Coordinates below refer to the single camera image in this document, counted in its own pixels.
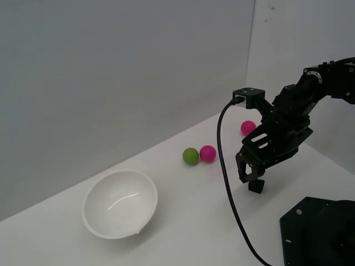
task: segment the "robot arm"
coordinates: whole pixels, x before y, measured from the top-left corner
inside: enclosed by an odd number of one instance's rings
[[[304,69],[298,83],[282,89],[272,104],[265,100],[265,91],[244,88],[233,92],[235,104],[246,102],[246,109],[257,109],[261,125],[242,140],[236,155],[239,178],[249,182],[249,190],[261,193],[265,169],[298,152],[298,147],[313,131],[309,113],[329,95],[355,104],[355,58],[323,63]],[[249,165],[251,173],[246,173]]]

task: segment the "bowl rim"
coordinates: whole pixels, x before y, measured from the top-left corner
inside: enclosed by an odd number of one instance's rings
[[[142,177],[144,177],[145,179],[147,179],[151,185],[151,187],[153,188],[153,192],[154,192],[154,206],[153,208],[150,210],[150,213],[149,215],[147,216],[147,218],[144,220],[144,222],[141,224],[141,226],[135,230],[135,231],[131,231],[131,232],[125,232],[125,233],[122,233],[122,234],[119,234],[119,235],[115,235],[115,236],[109,236],[109,235],[106,235],[106,234],[102,234],[102,233],[99,233],[97,232],[88,222],[87,218],[86,218],[86,215],[85,215],[85,207],[86,207],[86,203],[87,203],[87,199],[88,199],[88,196],[90,195],[91,191],[94,189],[94,187],[96,187],[96,185],[101,182],[103,179],[105,179],[106,177],[108,176],[111,176],[115,173],[120,173],[120,172],[133,172],[133,173],[137,173],[139,175],[141,175]],[[116,170],[116,171],[113,171],[113,172],[110,172],[110,173],[106,173],[105,176],[101,177],[100,179],[98,179],[95,184],[93,184],[91,186],[91,188],[89,189],[89,191],[86,193],[85,197],[84,197],[84,202],[83,202],[83,205],[82,205],[82,218],[83,218],[83,222],[86,226],[86,228],[91,232],[93,233],[95,236],[97,237],[100,237],[100,238],[105,238],[105,239],[119,239],[119,238],[124,238],[124,237],[128,237],[128,236],[131,236],[132,234],[138,234],[142,229],[143,227],[149,222],[149,220],[151,219],[151,217],[153,216],[154,212],[155,212],[155,209],[156,209],[156,205],[158,203],[158,192],[156,190],[156,186],[155,186],[155,183],[152,181],[152,179],[146,175],[145,173],[143,172],[140,172],[140,171],[137,171],[137,170],[132,170],[132,169],[121,169],[121,170]]]

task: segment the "pink ball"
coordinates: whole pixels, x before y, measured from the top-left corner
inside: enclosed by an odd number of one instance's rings
[[[249,120],[244,121],[243,124],[240,126],[240,130],[242,131],[244,136],[249,135],[255,128],[255,123]]]
[[[203,146],[200,150],[200,157],[205,162],[212,162],[216,158],[216,150],[210,145]]]

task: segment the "table surface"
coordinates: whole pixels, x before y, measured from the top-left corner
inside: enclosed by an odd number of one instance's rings
[[[233,217],[219,161],[196,166],[182,161],[187,147],[216,147],[217,119],[218,115],[213,116],[0,222],[1,264],[259,265]],[[255,110],[230,108],[222,123],[222,146],[245,229],[261,257],[276,266],[283,265],[280,217],[306,196],[355,200],[355,177],[303,144],[293,158],[266,171],[262,194],[248,191],[239,181],[235,163],[242,140],[240,125],[260,119]],[[122,168],[152,178],[158,189],[158,206],[139,234],[101,239],[82,222],[83,198],[96,180]]]

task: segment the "ball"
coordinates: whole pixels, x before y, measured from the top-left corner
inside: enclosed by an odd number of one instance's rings
[[[200,157],[204,162],[212,162],[216,158],[216,150],[210,145],[203,146],[200,150]]]
[[[240,130],[242,131],[244,136],[249,135],[255,128],[256,128],[255,123],[249,120],[244,121],[240,126]]]
[[[182,154],[182,159],[189,165],[195,165],[199,161],[199,152],[194,148],[187,148]]]

